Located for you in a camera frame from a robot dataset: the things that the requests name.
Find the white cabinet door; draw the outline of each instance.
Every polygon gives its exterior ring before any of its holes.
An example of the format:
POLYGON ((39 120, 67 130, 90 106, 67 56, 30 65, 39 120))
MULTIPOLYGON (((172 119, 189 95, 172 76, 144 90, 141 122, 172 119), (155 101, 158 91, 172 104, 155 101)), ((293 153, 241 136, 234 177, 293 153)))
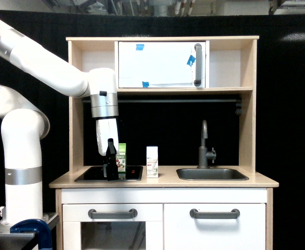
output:
POLYGON ((204 88, 206 44, 119 42, 119 88, 204 88))
POLYGON ((265 204, 165 204, 165 250, 265 250, 265 222, 265 204), (240 215, 237 219, 194 219, 192 209, 198 217, 233 209, 240 215))
POLYGON ((64 250, 163 250, 163 204, 63 205, 63 246, 64 250))

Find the sink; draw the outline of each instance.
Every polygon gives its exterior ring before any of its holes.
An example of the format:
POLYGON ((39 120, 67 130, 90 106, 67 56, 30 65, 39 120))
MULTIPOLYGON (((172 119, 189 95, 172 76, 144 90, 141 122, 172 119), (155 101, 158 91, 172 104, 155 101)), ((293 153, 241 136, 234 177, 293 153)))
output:
POLYGON ((204 180, 225 180, 225 181, 246 181, 249 178, 235 169, 223 168, 182 168, 177 169, 180 179, 187 181, 204 181, 204 180))

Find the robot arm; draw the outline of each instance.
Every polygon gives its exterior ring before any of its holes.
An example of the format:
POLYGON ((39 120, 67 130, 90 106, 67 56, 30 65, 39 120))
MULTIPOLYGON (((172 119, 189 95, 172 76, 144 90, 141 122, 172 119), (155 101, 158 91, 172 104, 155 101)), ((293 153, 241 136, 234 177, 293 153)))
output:
MULTIPOLYGON (((115 119, 118 106, 116 79, 112 69, 81 72, 2 21, 0 56, 64 95, 90 96, 92 117, 96 119, 99 153, 106 156, 105 166, 112 169, 113 173, 117 172, 113 154, 118 151, 115 119)), ((107 175, 108 180, 114 178, 117 179, 107 175)))
POLYGON ((6 212, 3 213, 3 223, 41 219, 40 139, 49 132, 47 116, 17 91, 0 85, 0 118, 3 119, 5 159, 6 212))

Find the green box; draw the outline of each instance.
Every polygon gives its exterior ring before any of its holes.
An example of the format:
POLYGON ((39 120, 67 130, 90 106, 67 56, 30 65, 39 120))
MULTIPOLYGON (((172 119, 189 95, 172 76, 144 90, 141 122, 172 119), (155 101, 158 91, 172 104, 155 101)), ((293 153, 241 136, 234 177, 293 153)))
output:
POLYGON ((116 165, 119 173, 126 172, 126 166, 127 166, 126 143, 119 143, 119 152, 118 154, 116 154, 116 165))

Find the gray drawer handle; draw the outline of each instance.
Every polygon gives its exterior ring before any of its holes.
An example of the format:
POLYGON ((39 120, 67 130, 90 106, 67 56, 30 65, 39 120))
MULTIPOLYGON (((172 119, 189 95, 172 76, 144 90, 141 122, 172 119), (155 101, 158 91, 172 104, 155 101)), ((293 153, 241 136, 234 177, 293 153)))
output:
POLYGON ((132 219, 137 216, 137 210, 133 208, 129 212, 97 212, 90 209, 88 214, 91 219, 132 219))
POLYGON ((190 217, 193 219, 237 219, 240 211, 232 209, 231 212, 198 212, 196 209, 189 211, 190 217))
POLYGON ((198 87, 201 85, 201 79, 202 79, 202 46, 201 44, 197 43, 195 46, 196 51, 196 71, 195 71, 195 80, 194 80, 194 86, 198 87))

